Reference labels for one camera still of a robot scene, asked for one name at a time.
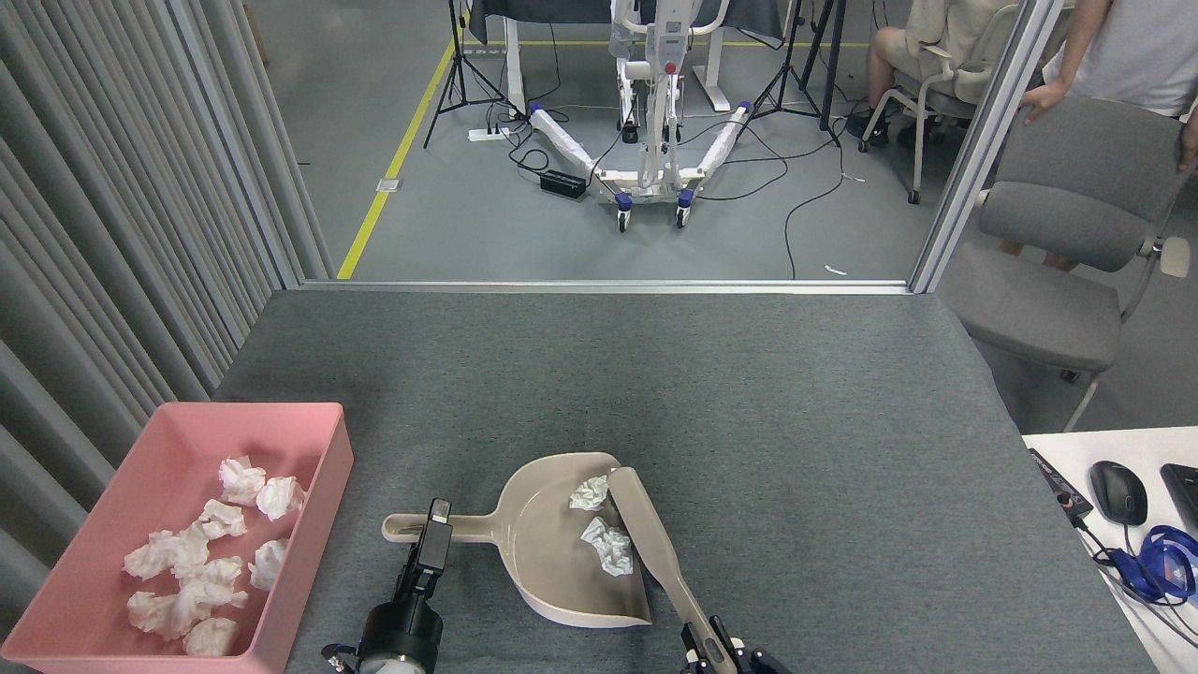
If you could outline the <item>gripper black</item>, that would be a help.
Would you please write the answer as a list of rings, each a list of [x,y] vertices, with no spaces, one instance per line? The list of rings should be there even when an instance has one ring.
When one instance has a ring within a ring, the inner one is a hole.
[[[758,674],[791,674],[787,666],[782,664],[770,652],[766,652],[763,649],[746,648],[744,640],[732,637],[727,629],[724,627],[722,619],[719,617],[709,617],[708,623],[710,624],[710,631],[713,631],[720,646],[722,646],[724,661],[736,667],[736,670]],[[680,669],[680,674],[710,673],[713,666],[701,643],[702,639],[696,630],[694,630],[692,624],[684,624],[683,631],[680,631],[680,640],[683,640],[686,649],[686,662]]]
[[[452,544],[452,504],[432,499],[420,538],[398,578],[398,600],[431,599]],[[369,614],[358,644],[361,670],[434,670],[444,619],[424,603],[382,603]]]

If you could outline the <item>person's right hand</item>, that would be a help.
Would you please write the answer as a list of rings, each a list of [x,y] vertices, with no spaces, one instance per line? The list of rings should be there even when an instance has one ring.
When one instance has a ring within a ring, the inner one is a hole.
[[[1037,89],[1031,89],[1022,95],[1019,110],[1027,113],[1024,125],[1031,125],[1031,121],[1036,121],[1043,113],[1052,110],[1064,101],[1071,85],[1073,83],[1067,80],[1045,81]]]

